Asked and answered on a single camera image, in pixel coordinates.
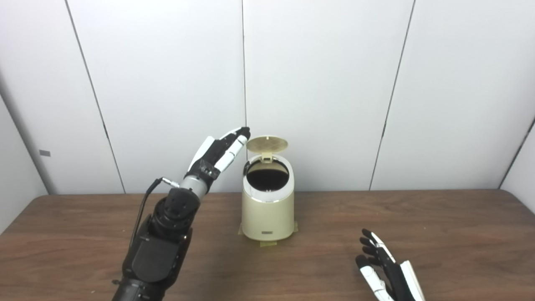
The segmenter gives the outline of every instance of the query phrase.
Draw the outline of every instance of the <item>open lid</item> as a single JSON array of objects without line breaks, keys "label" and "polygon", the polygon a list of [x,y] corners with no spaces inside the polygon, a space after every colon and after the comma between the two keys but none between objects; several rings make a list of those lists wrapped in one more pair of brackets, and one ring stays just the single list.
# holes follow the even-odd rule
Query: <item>open lid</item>
[{"label": "open lid", "polygon": [[247,142],[247,149],[262,154],[262,162],[273,162],[273,154],[280,153],[288,147],[288,141],[276,136],[259,136]]}]

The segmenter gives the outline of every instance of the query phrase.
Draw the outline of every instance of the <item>lid hinge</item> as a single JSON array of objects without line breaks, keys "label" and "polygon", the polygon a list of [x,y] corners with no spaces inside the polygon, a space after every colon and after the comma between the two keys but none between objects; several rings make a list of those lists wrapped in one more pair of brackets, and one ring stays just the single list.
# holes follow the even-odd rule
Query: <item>lid hinge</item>
[{"label": "lid hinge", "polygon": [[262,163],[273,163],[273,154],[262,153]]}]

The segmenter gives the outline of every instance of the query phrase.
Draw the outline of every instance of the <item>beige trash can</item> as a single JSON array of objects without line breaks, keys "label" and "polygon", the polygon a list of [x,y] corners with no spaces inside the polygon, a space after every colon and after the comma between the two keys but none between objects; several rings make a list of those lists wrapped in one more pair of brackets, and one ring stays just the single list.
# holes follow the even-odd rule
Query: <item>beige trash can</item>
[{"label": "beige trash can", "polygon": [[242,232],[260,241],[281,240],[294,231],[294,173],[290,162],[274,155],[288,147],[275,136],[249,140],[252,157],[243,170]]}]

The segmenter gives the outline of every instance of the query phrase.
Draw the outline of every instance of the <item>small label on wall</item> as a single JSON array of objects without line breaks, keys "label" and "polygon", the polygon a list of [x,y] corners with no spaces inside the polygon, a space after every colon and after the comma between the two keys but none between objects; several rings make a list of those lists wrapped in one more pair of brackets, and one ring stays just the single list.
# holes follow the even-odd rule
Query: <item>small label on wall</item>
[{"label": "small label on wall", "polygon": [[41,156],[50,157],[50,151],[49,151],[49,150],[42,150],[42,149],[40,149],[40,150],[39,150],[39,154],[40,154]]}]

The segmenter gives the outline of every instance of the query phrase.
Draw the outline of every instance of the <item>trash can lid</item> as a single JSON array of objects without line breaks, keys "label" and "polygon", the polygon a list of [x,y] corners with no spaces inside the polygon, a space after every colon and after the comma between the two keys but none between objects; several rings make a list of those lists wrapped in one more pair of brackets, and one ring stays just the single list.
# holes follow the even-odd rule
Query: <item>trash can lid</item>
[{"label": "trash can lid", "polygon": [[259,136],[247,142],[247,149],[253,153],[279,153],[288,147],[288,141],[276,136]]}]

